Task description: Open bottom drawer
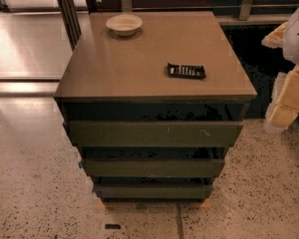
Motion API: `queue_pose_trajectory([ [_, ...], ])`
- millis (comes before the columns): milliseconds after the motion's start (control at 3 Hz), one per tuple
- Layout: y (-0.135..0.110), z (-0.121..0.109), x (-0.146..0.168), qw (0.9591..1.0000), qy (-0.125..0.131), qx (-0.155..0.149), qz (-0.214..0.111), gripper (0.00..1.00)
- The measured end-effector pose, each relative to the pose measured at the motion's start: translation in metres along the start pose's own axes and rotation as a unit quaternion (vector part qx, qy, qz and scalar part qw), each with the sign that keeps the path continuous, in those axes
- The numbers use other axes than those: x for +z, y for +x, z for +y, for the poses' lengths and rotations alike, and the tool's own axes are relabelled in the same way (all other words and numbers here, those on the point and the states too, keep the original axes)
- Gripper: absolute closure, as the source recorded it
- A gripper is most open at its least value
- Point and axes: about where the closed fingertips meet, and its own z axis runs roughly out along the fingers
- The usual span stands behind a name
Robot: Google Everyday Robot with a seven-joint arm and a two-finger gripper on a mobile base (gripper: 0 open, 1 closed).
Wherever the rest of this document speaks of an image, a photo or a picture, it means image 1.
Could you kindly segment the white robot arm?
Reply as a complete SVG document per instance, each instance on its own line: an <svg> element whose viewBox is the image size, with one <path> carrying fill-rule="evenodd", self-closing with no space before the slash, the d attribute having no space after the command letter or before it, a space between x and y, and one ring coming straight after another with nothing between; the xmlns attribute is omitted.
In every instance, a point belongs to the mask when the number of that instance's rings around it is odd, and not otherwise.
<svg viewBox="0 0 299 239"><path fill-rule="evenodd" d="M264 37L261 44L281 48L285 60L295 67L289 73L279 73L274 82L264 130L278 134L286 130L299 115L299 7L289 20Z"/></svg>

